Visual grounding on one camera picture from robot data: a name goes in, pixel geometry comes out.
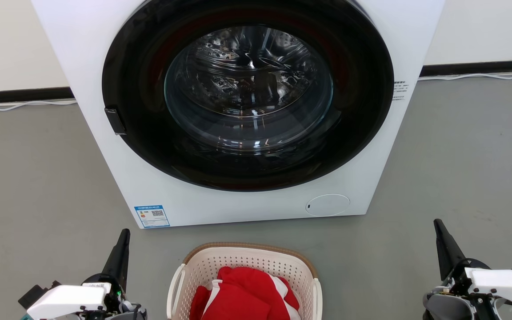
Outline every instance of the white cable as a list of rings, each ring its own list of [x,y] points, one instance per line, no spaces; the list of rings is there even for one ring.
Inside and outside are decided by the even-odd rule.
[[[61,101],[61,102],[54,102],[54,101],[28,101],[26,103],[20,103],[20,104],[0,104],[0,107],[4,107],[6,105],[10,105],[8,108],[0,108],[0,111],[10,111],[13,109],[17,109],[19,107],[22,107],[24,105],[71,105],[75,104],[76,100],[69,100],[69,101]]]
[[[461,75],[455,77],[420,77],[418,81],[428,81],[428,80],[457,80],[463,78],[474,78],[474,77],[488,77],[502,80],[512,80],[512,76],[500,76],[500,75],[491,75],[488,73],[472,73],[470,75]]]

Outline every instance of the washing machine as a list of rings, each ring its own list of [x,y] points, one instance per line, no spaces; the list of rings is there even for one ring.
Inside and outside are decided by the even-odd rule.
[[[365,214],[444,0],[32,2],[157,228]]]

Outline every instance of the blue and white sticker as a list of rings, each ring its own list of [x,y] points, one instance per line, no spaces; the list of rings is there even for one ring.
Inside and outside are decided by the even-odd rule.
[[[134,207],[144,228],[162,228],[170,227],[169,220],[165,215],[162,205],[146,205],[144,207]]]

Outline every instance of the laundry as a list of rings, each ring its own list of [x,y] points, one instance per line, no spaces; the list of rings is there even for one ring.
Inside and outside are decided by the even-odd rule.
[[[222,267],[212,289],[199,286],[189,320],[301,320],[286,279],[247,267]]]

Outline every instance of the white plastic basket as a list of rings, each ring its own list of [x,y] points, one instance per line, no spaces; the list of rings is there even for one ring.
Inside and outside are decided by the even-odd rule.
[[[248,243],[207,243],[191,251],[171,280],[167,319],[189,320],[197,287],[208,285],[225,266],[251,267],[285,278],[299,300],[301,320],[321,320],[323,297],[313,265],[295,251]]]

